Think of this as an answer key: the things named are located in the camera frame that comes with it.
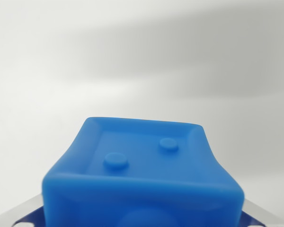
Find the gripper right finger with silver black pad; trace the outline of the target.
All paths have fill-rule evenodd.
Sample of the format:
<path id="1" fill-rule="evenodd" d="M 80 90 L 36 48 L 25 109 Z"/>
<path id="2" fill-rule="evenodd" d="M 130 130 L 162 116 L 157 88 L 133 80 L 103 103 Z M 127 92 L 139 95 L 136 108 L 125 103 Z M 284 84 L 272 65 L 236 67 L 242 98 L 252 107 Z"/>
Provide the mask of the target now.
<path id="1" fill-rule="evenodd" d="M 270 214 L 260 206 L 245 199 L 240 217 L 241 227 L 272 227 Z"/>

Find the gripper left finger with silver black pad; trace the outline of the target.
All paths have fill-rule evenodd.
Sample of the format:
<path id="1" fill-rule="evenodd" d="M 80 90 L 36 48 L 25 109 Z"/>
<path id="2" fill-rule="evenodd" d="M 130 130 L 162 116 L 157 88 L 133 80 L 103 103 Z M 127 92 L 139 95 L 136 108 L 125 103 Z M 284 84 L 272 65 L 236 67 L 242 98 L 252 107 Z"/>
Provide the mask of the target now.
<path id="1" fill-rule="evenodd" d="M 12 227 L 45 227 L 43 197 L 41 194 L 15 207 Z"/>

